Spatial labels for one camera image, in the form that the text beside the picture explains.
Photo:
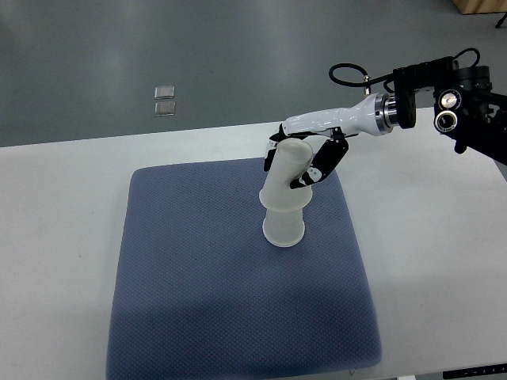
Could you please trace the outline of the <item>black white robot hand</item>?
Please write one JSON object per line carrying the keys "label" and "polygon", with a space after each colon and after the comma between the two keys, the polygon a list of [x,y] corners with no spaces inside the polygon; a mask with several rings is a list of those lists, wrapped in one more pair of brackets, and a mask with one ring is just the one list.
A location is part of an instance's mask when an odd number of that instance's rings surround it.
{"label": "black white robot hand", "polygon": [[349,149],[348,137],[360,133],[383,136],[397,126],[395,97],[385,93],[368,95],[351,108],[332,108],[289,117],[269,138],[264,171],[270,170],[276,148],[285,139],[304,140],[321,135],[326,141],[314,154],[309,168],[289,184],[291,189],[310,186],[324,181],[336,169]]}

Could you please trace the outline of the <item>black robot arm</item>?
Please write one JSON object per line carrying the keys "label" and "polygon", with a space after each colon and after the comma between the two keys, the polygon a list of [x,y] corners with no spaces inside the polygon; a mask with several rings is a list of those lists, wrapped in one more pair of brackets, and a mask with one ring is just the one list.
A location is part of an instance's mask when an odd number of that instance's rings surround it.
{"label": "black robot arm", "polygon": [[415,94],[432,90],[433,126],[455,141],[462,154],[471,148],[506,163],[506,96],[493,93],[487,66],[460,68],[452,57],[393,70],[399,126],[416,122]]}

